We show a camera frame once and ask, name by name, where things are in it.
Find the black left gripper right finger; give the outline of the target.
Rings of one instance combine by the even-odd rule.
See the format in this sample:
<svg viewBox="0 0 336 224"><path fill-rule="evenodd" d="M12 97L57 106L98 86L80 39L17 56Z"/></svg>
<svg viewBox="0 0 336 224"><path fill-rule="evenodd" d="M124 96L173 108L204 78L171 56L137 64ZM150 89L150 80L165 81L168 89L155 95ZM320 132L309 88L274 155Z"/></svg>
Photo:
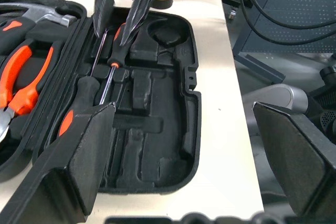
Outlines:
<svg viewBox="0 0 336 224"><path fill-rule="evenodd" d="M336 145L304 114L256 102L268 163L296 214L288 224L336 224Z"/></svg>

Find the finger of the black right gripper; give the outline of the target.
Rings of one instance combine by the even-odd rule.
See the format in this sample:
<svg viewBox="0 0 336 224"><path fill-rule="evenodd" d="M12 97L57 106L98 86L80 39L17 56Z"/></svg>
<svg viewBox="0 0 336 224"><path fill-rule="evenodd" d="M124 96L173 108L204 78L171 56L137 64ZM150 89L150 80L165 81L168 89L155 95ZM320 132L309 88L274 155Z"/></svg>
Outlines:
<svg viewBox="0 0 336 224"><path fill-rule="evenodd" d="M144 23L153 0L134 0L126 19L120 46L125 46Z"/></svg>
<svg viewBox="0 0 336 224"><path fill-rule="evenodd" d="M97 37L101 37L108 25L114 0L95 0L93 12L93 27Z"/></svg>

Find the orange-handled pliers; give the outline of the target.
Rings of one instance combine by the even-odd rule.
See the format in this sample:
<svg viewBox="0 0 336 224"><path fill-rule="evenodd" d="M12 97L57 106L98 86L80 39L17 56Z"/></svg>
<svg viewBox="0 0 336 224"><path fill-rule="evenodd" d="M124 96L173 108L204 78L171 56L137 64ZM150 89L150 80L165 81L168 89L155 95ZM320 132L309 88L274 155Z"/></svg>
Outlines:
<svg viewBox="0 0 336 224"><path fill-rule="evenodd" d="M33 51L28 45L20 47L9 58L0 77L0 142L4 140L13 118L29 114L58 61L58 49L50 47L46 60L34 80L26 87L13 92L15 81Z"/></svg>

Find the black plastic tool case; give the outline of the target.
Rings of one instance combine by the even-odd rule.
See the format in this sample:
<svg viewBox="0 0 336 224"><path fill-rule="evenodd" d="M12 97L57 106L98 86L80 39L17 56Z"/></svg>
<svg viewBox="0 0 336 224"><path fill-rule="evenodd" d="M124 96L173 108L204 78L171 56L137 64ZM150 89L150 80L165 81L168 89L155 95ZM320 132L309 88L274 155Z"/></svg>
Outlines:
<svg viewBox="0 0 336 224"><path fill-rule="evenodd" d="M0 180L20 173L57 137L85 76L100 84L98 105L110 69L113 38L129 10L114 8L100 46L86 9L67 0L0 0L0 23L19 18L24 8L13 3L51 7L76 21L68 27L42 20L23 34L32 57L23 66L14 90L28 85L42 68L54 42L59 60L30 114L14 118L0 143ZM107 161L100 192L166 194L186 185L198 167L201 141L201 95L195 91L198 58L191 24L184 18L150 12L124 65L115 71L106 102L116 104L112 133L106 135Z"/></svg>

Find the silver robot body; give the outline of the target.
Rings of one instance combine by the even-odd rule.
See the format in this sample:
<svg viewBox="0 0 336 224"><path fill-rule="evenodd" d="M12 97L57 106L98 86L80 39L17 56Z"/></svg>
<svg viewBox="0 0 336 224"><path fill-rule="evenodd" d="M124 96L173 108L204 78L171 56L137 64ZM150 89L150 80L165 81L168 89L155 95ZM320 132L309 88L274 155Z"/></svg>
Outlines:
<svg viewBox="0 0 336 224"><path fill-rule="evenodd" d="M281 83L243 95L249 135L259 134L253 105L263 102L303 113L336 145L336 65L323 68L320 76L324 86L311 92Z"/></svg>

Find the black screwdriver with orange tip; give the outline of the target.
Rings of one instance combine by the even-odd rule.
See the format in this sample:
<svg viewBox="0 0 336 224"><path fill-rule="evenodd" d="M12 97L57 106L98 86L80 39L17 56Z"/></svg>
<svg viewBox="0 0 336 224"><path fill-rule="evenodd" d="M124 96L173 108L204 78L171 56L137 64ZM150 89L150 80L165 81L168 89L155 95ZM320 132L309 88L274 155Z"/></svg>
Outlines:
<svg viewBox="0 0 336 224"><path fill-rule="evenodd" d="M100 84L99 81L92 76L92 74L100 58L107 33L108 30L106 29L103 33L90 75L80 78L77 82L77 92L75 98L60 125L58 136L63 135L71 127L78 114L80 114L85 108L93 105L93 101Z"/></svg>
<svg viewBox="0 0 336 224"><path fill-rule="evenodd" d="M125 56L126 56L126 51L124 49L123 46L121 46L121 40L122 40L122 35L124 32L124 28L125 28L125 23L121 24L121 26L118 28L114 39L113 39L113 43L112 43L112 53L110 58L108 59L108 65L110 66L110 72L107 78L107 82L106 85L104 87L101 99L99 104L102 105L104 104L107 95L109 93L109 90L111 88L111 84L112 84L112 80L113 80L113 76L115 74L115 71L122 67L124 65L125 62Z"/></svg>

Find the dark perforated metal bench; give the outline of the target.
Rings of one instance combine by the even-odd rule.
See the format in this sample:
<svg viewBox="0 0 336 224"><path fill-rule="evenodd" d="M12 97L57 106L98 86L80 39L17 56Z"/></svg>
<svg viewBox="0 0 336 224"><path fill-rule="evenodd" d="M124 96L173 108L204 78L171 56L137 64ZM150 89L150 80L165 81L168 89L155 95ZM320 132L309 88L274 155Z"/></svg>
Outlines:
<svg viewBox="0 0 336 224"><path fill-rule="evenodd" d="M222 0L243 10L234 60L273 83L285 76L253 53L336 54L336 0Z"/></svg>

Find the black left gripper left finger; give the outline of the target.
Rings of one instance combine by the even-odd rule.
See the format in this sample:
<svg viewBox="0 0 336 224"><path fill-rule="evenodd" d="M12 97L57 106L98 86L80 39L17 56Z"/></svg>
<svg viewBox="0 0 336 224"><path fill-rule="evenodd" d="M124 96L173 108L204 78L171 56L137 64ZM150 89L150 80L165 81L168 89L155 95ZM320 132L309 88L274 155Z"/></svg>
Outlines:
<svg viewBox="0 0 336 224"><path fill-rule="evenodd" d="M85 109L45 149L0 212L0 224L78 224L93 210L108 159L114 103Z"/></svg>

